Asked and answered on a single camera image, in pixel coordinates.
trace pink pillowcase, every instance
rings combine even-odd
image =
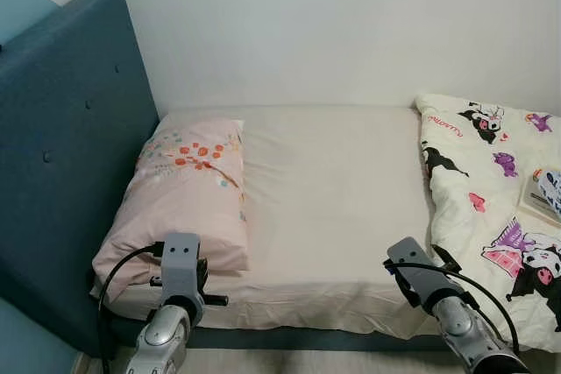
[[[156,131],[140,156],[123,203],[94,257],[104,282],[118,261],[170,232],[194,232],[212,271],[248,269],[241,122],[215,119]],[[128,285],[160,275],[159,261],[142,255],[124,265],[108,289],[114,300]]]

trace floor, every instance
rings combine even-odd
[[[111,365],[113,374],[124,374],[134,349],[122,348]],[[533,374],[561,374],[561,355],[531,350],[523,361]],[[337,352],[320,350],[188,349],[178,374],[462,374],[451,352]],[[88,374],[100,374],[92,360]]]

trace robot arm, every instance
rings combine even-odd
[[[161,259],[161,304],[137,338],[137,348],[126,374],[175,374],[185,360],[191,333],[202,318],[204,305],[225,306],[228,297],[207,295],[203,288],[209,276],[206,259],[199,259],[199,237],[169,234]]]
[[[461,268],[446,251],[437,249],[437,252],[448,261],[445,267],[459,272]],[[390,259],[384,262],[385,266],[393,263],[433,265],[411,237],[390,247],[387,254]],[[518,356],[469,307],[475,301],[460,285],[440,272],[421,268],[402,267],[390,272],[413,307],[421,305],[427,314],[437,318],[444,340],[461,359],[466,373],[529,373]]]

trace bed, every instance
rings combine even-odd
[[[4,46],[0,63],[2,295],[99,356],[91,260],[159,123],[126,3],[74,0]],[[208,292],[229,294],[231,305],[209,307],[189,346],[445,349],[381,265],[404,236],[427,245],[418,114],[188,109],[163,124],[211,115],[246,121],[248,223],[259,252],[247,274],[210,277]],[[321,168],[310,164],[319,159]],[[130,286],[111,304],[113,348],[134,344],[157,299],[153,288]]]

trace bed frame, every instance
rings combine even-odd
[[[158,115],[125,0],[74,0],[0,52],[1,294],[75,348],[99,356],[91,259]],[[141,321],[112,315],[133,346]],[[309,328],[197,328],[191,347],[446,349]]]

